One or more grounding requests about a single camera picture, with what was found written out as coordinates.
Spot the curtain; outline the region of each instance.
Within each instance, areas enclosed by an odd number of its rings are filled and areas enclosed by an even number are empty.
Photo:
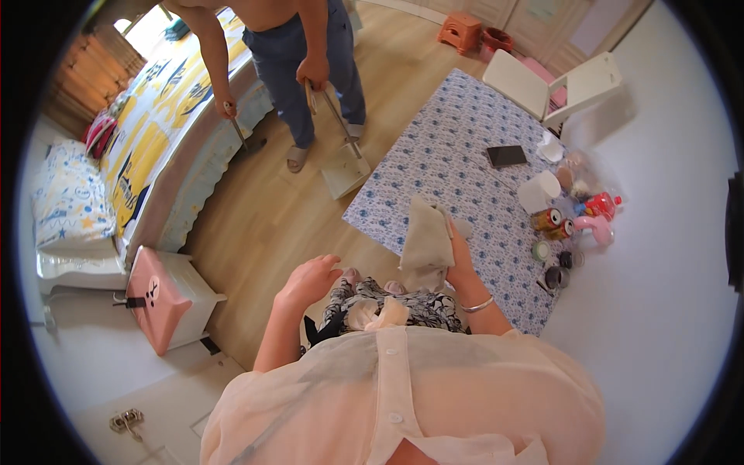
[[[78,36],[60,63],[42,112],[82,138],[95,115],[127,88],[145,59],[112,25]]]

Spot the door latch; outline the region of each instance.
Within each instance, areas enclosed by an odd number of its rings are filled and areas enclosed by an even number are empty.
[[[144,415],[141,411],[136,408],[130,408],[119,415],[115,415],[110,421],[109,426],[117,433],[129,432],[130,435],[137,441],[142,442],[142,436],[132,429],[133,426],[138,425],[144,421]]]

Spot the black and white floral dress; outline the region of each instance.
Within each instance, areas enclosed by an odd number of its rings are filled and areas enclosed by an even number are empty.
[[[452,333],[465,333],[462,322],[455,314],[455,301],[447,294],[410,292],[403,295],[393,295],[382,289],[372,278],[365,278],[356,283],[356,293],[345,278],[341,279],[341,285],[330,293],[330,304],[323,311],[323,321],[318,330],[322,330],[331,318],[338,312],[349,310],[356,302],[363,298],[377,300],[377,311],[379,315],[385,304],[385,297],[392,295],[397,301],[409,308],[408,326],[427,326],[441,328]],[[348,325],[348,313],[344,316],[339,334],[353,331]]]

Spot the orange stool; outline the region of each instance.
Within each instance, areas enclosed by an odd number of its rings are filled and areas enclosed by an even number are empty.
[[[453,11],[442,23],[437,40],[454,45],[458,53],[478,46],[481,39],[481,22],[463,11]]]

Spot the dustpan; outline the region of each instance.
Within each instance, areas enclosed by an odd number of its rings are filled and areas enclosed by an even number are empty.
[[[306,85],[306,90],[310,90],[310,85]],[[339,123],[339,126],[346,135],[346,140],[350,141],[351,136],[349,135],[344,122],[341,120],[339,112],[336,110],[336,106],[330,101],[328,93],[323,91],[323,98],[325,99],[330,111]],[[314,101],[311,102],[311,98],[308,97],[308,103],[310,104],[311,110],[314,110]],[[338,200],[356,189],[357,187],[364,184],[367,176],[369,176],[372,169],[370,168],[367,160],[359,152],[359,146],[355,142],[350,142],[341,147],[333,156],[329,157],[321,165],[321,173],[323,173],[323,179],[328,186],[331,197],[333,200]]]

